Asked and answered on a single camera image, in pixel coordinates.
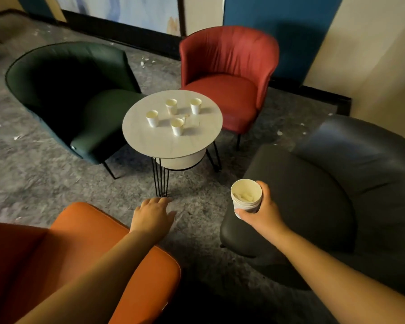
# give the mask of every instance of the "gray carpet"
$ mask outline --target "gray carpet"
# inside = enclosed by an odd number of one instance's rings
[[[63,41],[111,42],[12,14],[0,16],[0,40],[0,222],[48,227],[64,207],[81,200],[129,225],[133,209],[155,193],[150,158],[123,147],[107,161],[123,176],[113,181],[102,166],[59,146],[4,84],[12,61],[33,48]],[[143,93],[180,87],[180,62],[114,45],[126,51]],[[184,268],[185,283],[198,282],[238,311],[250,310],[281,324],[335,322],[312,292],[264,278],[242,258],[219,248],[218,236],[230,186],[242,177],[257,148],[267,142],[291,149],[334,112],[334,106],[269,88],[263,111],[242,137],[239,152],[232,133],[222,131],[216,139],[221,173],[214,173],[205,158],[191,170],[170,174],[171,209],[178,215],[162,247]],[[201,304],[197,312],[206,312],[206,307]]]

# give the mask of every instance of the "white paper cup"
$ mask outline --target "white paper cup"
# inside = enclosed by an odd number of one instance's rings
[[[170,115],[175,115],[177,113],[177,100],[176,99],[167,99],[165,102],[168,113]]]
[[[201,112],[201,99],[197,97],[194,99],[190,99],[190,108],[192,109],[192,114],[197,115]]]
[[[235,181],[231,186],[231,198],[234,209],[257,212],[263,199],[263,190],[254,180],[244,178]]]
[[[158,112],[156,110],[150,110],[146,113],[146,118],[151,127],[156,127],[159,124]]]
[[[171,128],[173,129],[173,133],[175,136],[180,136],[183,134],[184,129],[184,120],[181,118],[174,118],[171,119]]]

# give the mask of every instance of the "chair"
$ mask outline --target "chair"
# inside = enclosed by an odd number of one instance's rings
[[[286,224],[350,267],[405,294],[405,139],[343,116],[326,120],[293,152],[264,145],[245,178],[269,184]],[[288,260],[232,202],[223,245],[263,275],[308,289]]]
[[[219,26],[200,30],[180,43],[181,88],[212,99],[223,128],[240,136],[260,113],[279,61],[274,37],[253,28]]]
[[[10,92],[65,149],[93,164],[125,145],[123,118],[144,97],[124,51],[88,42],[34,49],[6,73]]]
[[[0,223],[0,324],[13,324],[86,272],[129,229],[83,202],[68,206],[50,229]],[[110,324],[151,323],[171,300],[180,267],[153,247],[136,269]]]

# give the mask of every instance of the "painting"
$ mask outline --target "painting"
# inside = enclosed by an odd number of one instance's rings
[[[57,0],[62,10],[180,36],[177,0]]]

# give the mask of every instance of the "hand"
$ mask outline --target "hand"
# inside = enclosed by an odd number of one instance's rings
[[[173,225],[176,211],[167,214],[171,198],[151,198],[141,203],[133,212],[130,232],[140,232],[153,239],[153,244],[165,237]]]
[[[291,232],[291,230],[283,222],[278,206],[271,198],[269,186],[260,180],[257,183],[263,190],[263,200],[261,201],[259,211],[252,214],[243,209],[236,209],[235,212],[266,240],[275,244],[273,240],[281,238],[285,233]]]

